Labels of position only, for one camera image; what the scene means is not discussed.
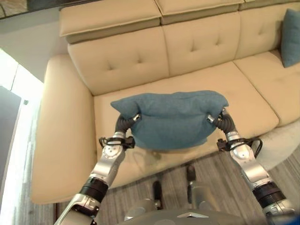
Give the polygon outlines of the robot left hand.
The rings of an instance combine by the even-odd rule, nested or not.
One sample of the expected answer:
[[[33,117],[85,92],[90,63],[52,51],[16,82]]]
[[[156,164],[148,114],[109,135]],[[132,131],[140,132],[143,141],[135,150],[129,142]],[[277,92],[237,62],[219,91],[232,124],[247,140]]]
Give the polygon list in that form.
[[[139,113],[127,119],[122,114],[120,114],[116,121],[115,133],[121,133],[125,137],[126,132],[129,129],[131,129],[132,126],[140,119],[141,119],[141,115]]]

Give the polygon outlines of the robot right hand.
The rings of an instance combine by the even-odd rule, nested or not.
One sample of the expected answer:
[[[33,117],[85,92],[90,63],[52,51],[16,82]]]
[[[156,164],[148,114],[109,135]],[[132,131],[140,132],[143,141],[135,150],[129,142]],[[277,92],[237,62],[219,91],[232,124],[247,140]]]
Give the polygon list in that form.
[[[208,114],[207,120],[209,123],[222,130],[225,135],[230,132],[237,132],[234,121],[225,108],[222,109],[221,113],[216,118]]]

